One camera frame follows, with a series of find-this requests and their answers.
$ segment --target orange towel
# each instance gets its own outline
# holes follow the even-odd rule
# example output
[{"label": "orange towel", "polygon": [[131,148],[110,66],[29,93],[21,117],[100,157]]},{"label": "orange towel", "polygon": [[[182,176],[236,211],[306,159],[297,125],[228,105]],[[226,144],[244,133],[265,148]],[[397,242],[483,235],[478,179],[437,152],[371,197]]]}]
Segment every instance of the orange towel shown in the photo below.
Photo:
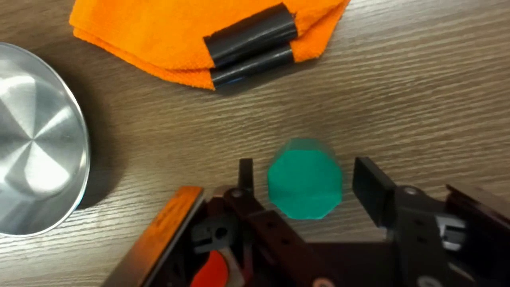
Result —
[{"label": "orange towel", "polygon": [[204,36],[284,2],[295,17],[295,61],[319,57],[348,0],[77,0],[75,36],[163,79],[214,89]]}]

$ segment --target stainless steel bowl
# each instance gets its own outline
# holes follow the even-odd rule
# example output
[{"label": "stainless steel bowl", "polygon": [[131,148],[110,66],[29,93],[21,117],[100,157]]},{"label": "stainless steel bowl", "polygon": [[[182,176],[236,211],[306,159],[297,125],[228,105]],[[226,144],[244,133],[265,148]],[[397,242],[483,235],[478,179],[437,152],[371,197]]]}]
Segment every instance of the stainless steel bowl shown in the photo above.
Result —
[{"label": "stainless steel bowl", "polygon": [[83,197],[89,140],[81,109],[40,57],[0,42],[0,232],[34,234]]}]

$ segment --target green plastic lid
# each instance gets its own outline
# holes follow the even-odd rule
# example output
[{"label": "green plastic lid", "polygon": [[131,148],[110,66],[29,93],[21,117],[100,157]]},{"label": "green plastic lid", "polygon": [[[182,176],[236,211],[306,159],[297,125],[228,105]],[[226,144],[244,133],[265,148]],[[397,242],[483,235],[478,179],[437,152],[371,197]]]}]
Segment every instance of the green plastic lid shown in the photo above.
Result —
[{"label": "green plastic lid", "polygon": [[343,199],[343,171],[319,140],[289,141],[268,170],[268,192],[289,218],[320,219]]}]

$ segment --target screw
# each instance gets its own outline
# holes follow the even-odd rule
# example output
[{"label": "screw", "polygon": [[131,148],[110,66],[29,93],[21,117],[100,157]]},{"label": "screw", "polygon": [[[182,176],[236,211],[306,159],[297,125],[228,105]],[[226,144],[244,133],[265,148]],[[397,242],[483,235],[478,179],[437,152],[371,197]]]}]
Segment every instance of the screw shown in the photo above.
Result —
[{"label": "screw", "polygon": [[335,283],[327,277],[317,277],[312,287],[335,287]]},{"label": "screw", "polygon": [[408,192],[408,194],[416,194],[418,192],[418,189],[413,187],[413,186],[405,186],[403,191]]},{"label": "screw", "polygon": [[443,287],[440,280],[430,275],[419,275],[418,277],[418,287]]},{"label": "screw", "polygon": [[234,189],[231,194],[233,194],[234,197],[241,197],[241,195],[242,195],[242,191],[241,191],[241,189]]}]

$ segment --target wood grain surface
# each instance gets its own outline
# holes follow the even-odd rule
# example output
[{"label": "wood grain surface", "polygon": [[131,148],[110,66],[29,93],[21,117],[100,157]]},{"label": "wood grain surface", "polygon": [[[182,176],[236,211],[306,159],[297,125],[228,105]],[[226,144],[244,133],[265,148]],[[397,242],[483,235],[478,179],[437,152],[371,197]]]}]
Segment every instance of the wood grain surface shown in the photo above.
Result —
[{"label": "wood grain surface", "polygon": [[[153,77],[72,36],[72,0],[0,0],[0,41],[48,60],[91,130],[86,199],[59,227],[0,235],[0,285],[99,285],[182,184],[234,183],[265,170],[290,138],[327,141],[351,176],[370,154],[395,179],[445,194],[475,181],[510,199],[510,1],[352,0],[325,55],[233,95]],[[379,238],[346,186],[309,240]]]}]

